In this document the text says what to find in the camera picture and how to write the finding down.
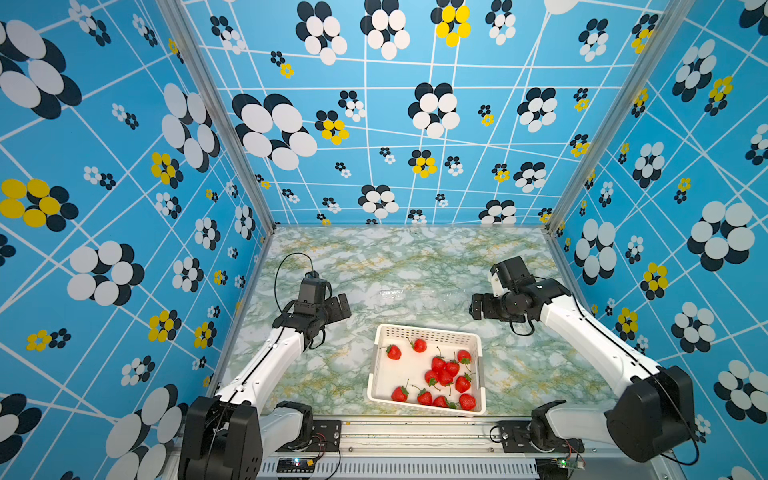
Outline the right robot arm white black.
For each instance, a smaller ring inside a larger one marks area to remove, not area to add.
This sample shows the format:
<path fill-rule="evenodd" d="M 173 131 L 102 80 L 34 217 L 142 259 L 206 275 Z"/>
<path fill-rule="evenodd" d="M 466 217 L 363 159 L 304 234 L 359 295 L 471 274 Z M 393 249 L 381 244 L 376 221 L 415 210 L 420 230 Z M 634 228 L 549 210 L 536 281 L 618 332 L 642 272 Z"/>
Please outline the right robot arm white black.
<path fill-rule="evenodd" d="M 534 409 L 530 440 L 548 451 L 570 439 L 612 444 L 644 463 L 695 441 L 694 392 L 690 376 L 665 368 L 629 348 L 587 313 L 554 279 L 544 279 L 500 296 L 475 293 L 470 315 L 509 325 L 533 323 L 567 341 L 606 381 L 616 397 L 612 406 L 552 401 Z"/>

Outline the white perforated plastic basket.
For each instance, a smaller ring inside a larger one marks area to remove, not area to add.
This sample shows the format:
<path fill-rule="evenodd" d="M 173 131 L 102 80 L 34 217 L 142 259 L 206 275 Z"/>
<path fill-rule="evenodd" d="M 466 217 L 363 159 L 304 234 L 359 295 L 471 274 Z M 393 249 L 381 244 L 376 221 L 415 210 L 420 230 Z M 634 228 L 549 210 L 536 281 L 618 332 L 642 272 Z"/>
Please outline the white perforated plastic basket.
<path fill-rule="evenodd" d="M 426 341 L 427 349 L 417 353 L 411 343 L 415 339 Z M 400 348 L 399 360 L 391 360 L 385 353 L 389 345 Z M 457 413 L 477 416 L 486 413 L 486 388 L 484 386 L 482 342 L 478 335 L 460 331 L 421 328 L 404 325 L 382 324 L 377 328 L 376 347 L 371 371 L 368 376 L 367 398 L 372 402 L 415 407 L 435 413 Z M 441 355 L 446 360 L 457 360 L 460 371 L 457 376 L 469 374 L 472 387 L 466 393 L 476 398 L 474 411 L 464 411 L 459 406 L 460 393 L 455 389 L 455 379 L 449 386 L 428 386 L 424 374 L 430 368 L 431 359 Z M 406 385 L 409 399 L 405 403 L 391 400 L 398 385 Z"/>

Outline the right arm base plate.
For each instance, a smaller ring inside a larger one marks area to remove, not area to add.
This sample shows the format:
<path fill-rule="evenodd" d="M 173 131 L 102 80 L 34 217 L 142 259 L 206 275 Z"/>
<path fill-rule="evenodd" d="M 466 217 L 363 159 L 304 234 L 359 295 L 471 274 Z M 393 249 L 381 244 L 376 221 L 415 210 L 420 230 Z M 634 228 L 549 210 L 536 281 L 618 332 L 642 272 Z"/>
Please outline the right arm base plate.
<path fill-rule="evenodd" d="M 584 453 L 580 439 L 561 439 L 549 434 L 539 435 L 530 426 L 530 421 L 500 421 L 494 427 L 495 439 L 505 453 L 532 453 L 563 455 Z"/>

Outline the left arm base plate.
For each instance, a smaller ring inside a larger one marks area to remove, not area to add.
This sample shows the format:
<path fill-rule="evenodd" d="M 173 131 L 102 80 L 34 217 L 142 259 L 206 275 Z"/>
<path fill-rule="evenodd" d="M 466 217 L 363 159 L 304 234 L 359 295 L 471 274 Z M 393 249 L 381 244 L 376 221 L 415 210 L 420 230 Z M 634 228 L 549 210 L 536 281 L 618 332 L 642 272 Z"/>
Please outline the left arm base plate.
<path fill-rule="evenodd" d="M 314 420 L 310 433 L 303 435 L 298 444 L 289 442 L 279 447 L 277 452 L 338 453 L 342 426 L 338 419 Z"/>

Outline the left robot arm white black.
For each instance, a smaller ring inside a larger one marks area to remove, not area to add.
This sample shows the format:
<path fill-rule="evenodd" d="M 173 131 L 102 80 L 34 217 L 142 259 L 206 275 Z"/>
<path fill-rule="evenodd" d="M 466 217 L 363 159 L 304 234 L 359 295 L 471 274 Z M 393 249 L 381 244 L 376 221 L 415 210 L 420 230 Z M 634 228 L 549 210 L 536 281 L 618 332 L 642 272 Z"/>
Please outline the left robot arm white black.
<path fill-rule="evenodd" d="M 312 442 L 313 412 L 283 401 L 262 414 L 288 367 L 330 324 L 351 317 L 345 294 L 297 313 L 291 301 L 273 322 L 258 353 L 227 385 L 189 407 L 178 467 L 180 479 L 254 479 L 265 458 L 282 448 L 302 450 Z"/>

